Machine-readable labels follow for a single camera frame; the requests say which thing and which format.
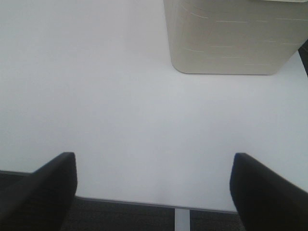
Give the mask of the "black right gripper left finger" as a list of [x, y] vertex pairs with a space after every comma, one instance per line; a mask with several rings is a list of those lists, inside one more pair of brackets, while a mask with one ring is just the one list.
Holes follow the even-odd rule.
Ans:
[[77, 190], [74, 153], [62, 153], [1, 190], [2, 231], [59, 231]]

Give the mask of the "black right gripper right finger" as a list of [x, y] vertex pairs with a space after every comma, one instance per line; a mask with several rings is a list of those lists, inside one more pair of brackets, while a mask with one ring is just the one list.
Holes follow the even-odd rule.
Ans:
[[236, 153], [230, 192], [247, 231], [306, 231], [308, 193], [245, 153]]

